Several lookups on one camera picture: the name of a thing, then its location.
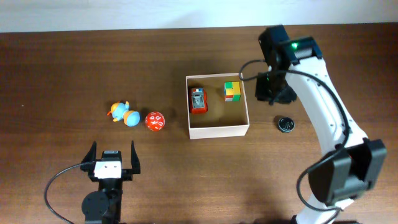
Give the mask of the red ball with white letters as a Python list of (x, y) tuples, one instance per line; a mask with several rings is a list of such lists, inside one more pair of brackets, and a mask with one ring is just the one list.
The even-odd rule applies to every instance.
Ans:
[(145, 124), (151, 131), (160, 131), (165, 126), (165, 118), (162, 113), (153, 111), (146, 116)]

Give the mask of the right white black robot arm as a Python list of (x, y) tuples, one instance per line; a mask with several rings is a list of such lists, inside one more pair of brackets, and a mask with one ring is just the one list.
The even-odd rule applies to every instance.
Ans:
[(269, 69), (257, 78), (256, 98), (270, 105), (299, 99), (322, 150), (322, 158), (297, 180), (300, 187), (308, 177), (312, 194), (309, 199), (299, 197), (305, 207), (291, 222), (332, 223), (374, 188), (386, 147), (380, 139), (370, 140), (348, 113), (313, 37), (292, 40), (279, 25), (268, 27), (258, 41)]

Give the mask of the red toy car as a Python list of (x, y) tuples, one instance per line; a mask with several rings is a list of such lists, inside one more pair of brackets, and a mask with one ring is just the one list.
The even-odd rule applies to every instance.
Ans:
[(190, 90), (191, 114), (205, 114), (208, 111), (207, 95), (204, 88), (192, 88)]

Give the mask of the black round cap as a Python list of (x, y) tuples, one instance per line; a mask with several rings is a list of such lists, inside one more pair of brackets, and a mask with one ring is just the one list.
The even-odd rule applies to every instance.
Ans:
[(283, 117), (280, 120), (278, 120), (277, 126), (282, 133), (290, 133), (291, 131), (294, 130), (295, 123), (291, 118)]

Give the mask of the blue and orange toy figure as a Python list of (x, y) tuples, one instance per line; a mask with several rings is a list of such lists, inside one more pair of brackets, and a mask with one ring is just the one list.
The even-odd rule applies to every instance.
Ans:
[(136, 126), (141, 116), (138, 111), (130, 110), (130, 104), (128, 101), (117, 102), (112, 104), (111, 109), (107, 113), (108, 116), (113, 117), (114, 122), (123, 121), (126, 126)]

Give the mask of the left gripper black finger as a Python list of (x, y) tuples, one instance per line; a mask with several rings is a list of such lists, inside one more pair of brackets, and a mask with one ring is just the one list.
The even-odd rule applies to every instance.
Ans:
[(97, 143), (96, 143), (96, 141), (94, 141), (90, 147), (90, 150), (88, 151), (86, 156), (83, 158), (83, 160), (81, 162), (82, 164), (88, 163), (88, 162), (94, 162), (96, 160), (96, 146), (97, 146)]
[(135, 149), (134, 141), (131, 141), (131, 168), (132, 170), (141, 169), (141, 164)]

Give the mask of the multicoloured puzzle cube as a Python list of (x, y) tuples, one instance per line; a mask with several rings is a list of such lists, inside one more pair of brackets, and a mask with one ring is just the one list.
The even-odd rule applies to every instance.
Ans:
[(240, 82), (224, 83), (224, 100), (225, 102), (239, 101), (241, 98)]

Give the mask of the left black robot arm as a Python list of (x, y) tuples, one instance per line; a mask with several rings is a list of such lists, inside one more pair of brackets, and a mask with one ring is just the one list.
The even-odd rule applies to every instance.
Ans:
[(92, 182), (98, 183), (98, 190), (89, 193), (81, 203), (85, 223), (120, 223), (123, 183), (141, 173), (134, 143), (131, 143), (130, 168), (122, 168), (121, 151), (103, 151), (101, 159), (97, 159), (94, 142), (82, 160), (81, 170)]

